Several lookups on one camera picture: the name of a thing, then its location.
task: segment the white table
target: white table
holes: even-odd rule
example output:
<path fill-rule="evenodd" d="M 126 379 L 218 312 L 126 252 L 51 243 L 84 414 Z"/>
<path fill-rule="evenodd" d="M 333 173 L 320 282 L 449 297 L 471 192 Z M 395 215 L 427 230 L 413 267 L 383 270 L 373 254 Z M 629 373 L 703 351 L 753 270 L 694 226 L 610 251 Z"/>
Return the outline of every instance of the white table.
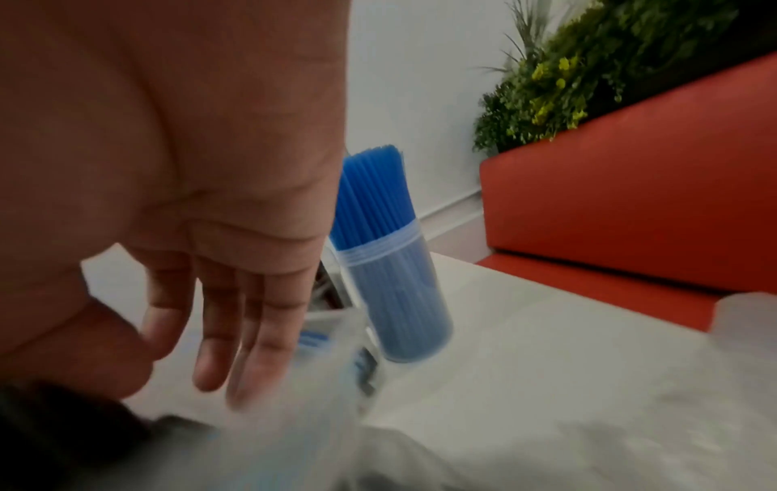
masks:
<path fill-rule="evenodd" d="M 543 459 L 559 423 L 630 417 L 704 340 L 675 324 L 433 256 L 454 337 L 425 362 L 389 363 L 367 423 L 402 430 L 449 459 L 520 451 Z M 198 336 L 196 328 L 185 334 L 131 407 L 219 422 L 223 395 L 198 394 L 190 382 Z M 556 454 L 545 460 L 563 465 Z"/>

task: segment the black object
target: black object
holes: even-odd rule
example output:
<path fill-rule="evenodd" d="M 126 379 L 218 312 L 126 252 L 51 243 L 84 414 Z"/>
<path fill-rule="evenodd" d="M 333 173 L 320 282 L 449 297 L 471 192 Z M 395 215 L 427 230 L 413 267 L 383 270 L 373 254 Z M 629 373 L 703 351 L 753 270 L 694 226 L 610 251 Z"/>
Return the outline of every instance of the black object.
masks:
<path fill-rule="evenodd" d="M 210 427 L 180 417 L 147 421 L 123 404 L 45 383 L 0 387 L 0 489 L 60 489 L 103 472 L 171 434 Z"/>

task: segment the finger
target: finger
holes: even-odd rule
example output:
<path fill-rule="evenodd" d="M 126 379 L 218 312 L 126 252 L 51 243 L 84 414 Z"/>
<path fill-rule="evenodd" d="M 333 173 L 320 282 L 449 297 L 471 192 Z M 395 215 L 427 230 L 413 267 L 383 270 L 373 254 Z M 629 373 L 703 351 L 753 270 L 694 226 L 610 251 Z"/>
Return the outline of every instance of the finger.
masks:
<path fill-rule="evenodd" d="M 245 353 L 244 369 L 232 394 L 231 404 L 240 407 L 277 384 L 286 374 L 299 339 L 310 301 L 317 265 L 296 273 L 267 275 L 261 303 L 245 299 L 244 324 L 258 332 Z"/>
<path fill-rule="evenodd" d="M 173 351 L 189 322 L 194 297 L 191 258 L 183 252 L 126 249 L 146 267 L 148 308 L 141 334 L 159 360 Z"/>
<path fill-rule="evenodd" d="M 198 257 L 194 269 L 202 283 L 202 343 L 194 366 L 194 385 L 211 392 L 224 384 L 239 344 L 242 298 L 235 270 Z"/>
<path fill-rule="evenodd" d="M 40 302 L 51 308 L 41 309 Z M 26 334 L 2 347 L 0 382 L 43 380 L 120 399 L 151 376 L 146 343 L 132 325 L 89 297 L 79 270 L 0 294 L 0 307 L 2 325 L 15 325 Z"/>

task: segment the plastic straw container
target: plastic straw container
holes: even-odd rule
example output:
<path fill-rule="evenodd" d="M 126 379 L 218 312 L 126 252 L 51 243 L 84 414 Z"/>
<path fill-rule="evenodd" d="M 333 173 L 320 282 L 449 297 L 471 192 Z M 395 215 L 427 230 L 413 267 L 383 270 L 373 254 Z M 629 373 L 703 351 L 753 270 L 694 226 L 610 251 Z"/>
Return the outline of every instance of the plastic straw container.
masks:
<path fill-rule="evenodd" d="M 393 362 L 415 362 L 441 349 L 452 321 L 418 220 L 338 252 L 353 278 L 380 340 Z"/>

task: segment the hand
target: hand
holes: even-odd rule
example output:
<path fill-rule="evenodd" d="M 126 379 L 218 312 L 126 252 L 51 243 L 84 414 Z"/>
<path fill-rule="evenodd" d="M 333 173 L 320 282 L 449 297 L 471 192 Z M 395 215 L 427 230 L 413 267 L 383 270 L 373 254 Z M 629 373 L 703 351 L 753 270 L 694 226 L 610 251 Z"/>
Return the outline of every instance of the hand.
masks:
<path fill-rule="evenodd" d="M 197 387 L 233 359 L 232 402 L 277 381 L 333 220 L 348 0 L 0 9 L 0 381 L 137 391 L 195 277 Z M 141 336 L 81 274 L 116 242 L 146 267 Z"/>

